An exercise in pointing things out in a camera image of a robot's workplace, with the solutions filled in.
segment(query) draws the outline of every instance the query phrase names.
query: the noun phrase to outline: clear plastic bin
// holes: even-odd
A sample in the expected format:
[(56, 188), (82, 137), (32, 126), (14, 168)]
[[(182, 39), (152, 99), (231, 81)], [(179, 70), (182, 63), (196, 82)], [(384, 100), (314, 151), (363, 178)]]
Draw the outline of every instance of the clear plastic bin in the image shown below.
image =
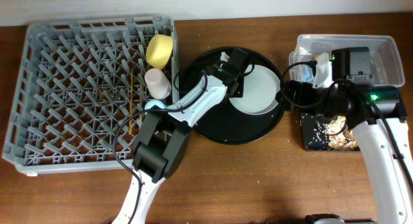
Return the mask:
[[(396, 42), (390, 36), (361, 36), (338, 34), (302, 34), (290, 54), (290, 64), (313, 60), (315, 55), (340, 48), (363, 47), (370, 49), (370, 66), (375, 85), (402, 87), (405, 75)], [(314, 81), (311, 68), (299, 65), (290, 70), (290, 78), (296, 81)]]

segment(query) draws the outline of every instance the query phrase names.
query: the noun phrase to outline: white wall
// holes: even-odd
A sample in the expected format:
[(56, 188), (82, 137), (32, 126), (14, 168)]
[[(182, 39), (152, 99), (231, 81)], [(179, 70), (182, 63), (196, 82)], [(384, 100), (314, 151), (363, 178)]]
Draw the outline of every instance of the white wall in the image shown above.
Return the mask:
[(413, 0), (0, 0), (0, 25), (164, 14), (174, 19), (413, 11)]

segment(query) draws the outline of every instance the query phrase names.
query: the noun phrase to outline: dish rack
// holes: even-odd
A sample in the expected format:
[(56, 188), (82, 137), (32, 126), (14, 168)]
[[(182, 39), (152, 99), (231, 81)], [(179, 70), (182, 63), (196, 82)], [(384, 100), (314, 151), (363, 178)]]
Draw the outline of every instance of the dish rack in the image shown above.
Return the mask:
[[(130, 146), (142, 116), (118, 127), (151, 99), (143, 76), (145, 51), (155, 34), (172, 36), (164, 73), (178, 69), (177, 34), (171, 17), (130, 17), (43, 23), (28, 27), (10, 113), (3, 159), (28, 176), (121, 168), (116, 152), (132, 164)], [(177, 101), (177, 92), (164, 102)], [(167, 133), (159, 133), (168, 138)]]

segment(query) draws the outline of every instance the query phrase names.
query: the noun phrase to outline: pink cup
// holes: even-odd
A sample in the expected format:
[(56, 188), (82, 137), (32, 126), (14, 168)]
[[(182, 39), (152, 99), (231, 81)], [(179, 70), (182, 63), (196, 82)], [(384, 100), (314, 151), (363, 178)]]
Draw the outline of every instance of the pink cup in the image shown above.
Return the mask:
[(169, 80), (158, 68), (152, 68), (145, 74), (145, 82), (150, 95), (155, 99), (164, 99), (172, 89)]

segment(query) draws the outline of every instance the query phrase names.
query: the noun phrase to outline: green light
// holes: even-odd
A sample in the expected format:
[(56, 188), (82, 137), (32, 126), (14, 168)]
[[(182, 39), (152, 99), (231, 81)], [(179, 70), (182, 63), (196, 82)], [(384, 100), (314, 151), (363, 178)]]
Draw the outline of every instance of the green light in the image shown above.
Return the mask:
[(375, 100), (377, 100), (379, 97), (377, 96), (377, 95), (370, 95), (370, 99), (372, 100), (372, 101), (375, 101)]

